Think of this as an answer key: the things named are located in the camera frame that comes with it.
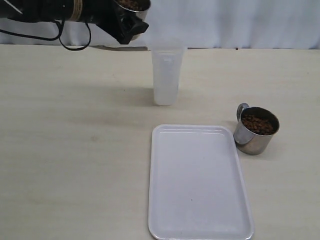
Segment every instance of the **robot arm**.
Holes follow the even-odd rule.
[[[88,28],[88,24],[96,24],[121,45],[127,45],[148,29],[144,20],[150,6],[150,0],[0,0],[0,18],[56,23],[56,38],[38,37],[48,41],[60,38],[65,21],[82,22]],[[5,30],[0,33],[32,37]]]

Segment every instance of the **brown pellets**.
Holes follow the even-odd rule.
[[[243,125],[251,132],[259,135],[272,135],[275,133],[268,119],[261,119],[253,114],[245,114],[242,117]]]
[[[119,3],[119,5],[129,10],[133,10],[133,11],[144,10],[143,6],[140,6],[138,1],[135,1],[135,0],[116,0],[116,1]]]

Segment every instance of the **white backdrop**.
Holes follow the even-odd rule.
[[[149,30],[130,46],[144,47],[153,37],[184,39],[189,48],[320,48],[320,0],[151,0],[146,21]],[[0,20],[0,28],[29,35],[57,34],[52,23]],[[119,47],[95,25],[92,44]],[[84,45],[84,23],[68,22],[62,40]],[[48,44],[0,33],[2,44]]]

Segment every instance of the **white tray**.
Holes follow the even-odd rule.
[[[232,133],[160,125],[152,132],[148,227],[160,240],[247,240],[254,222]]]

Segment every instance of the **clear plastic cup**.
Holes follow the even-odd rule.
[[[178,96],[181,65],[186,47],[182,41],[153,41],[151,50],[153,67],[154,102],[159,106],[173,105]]]

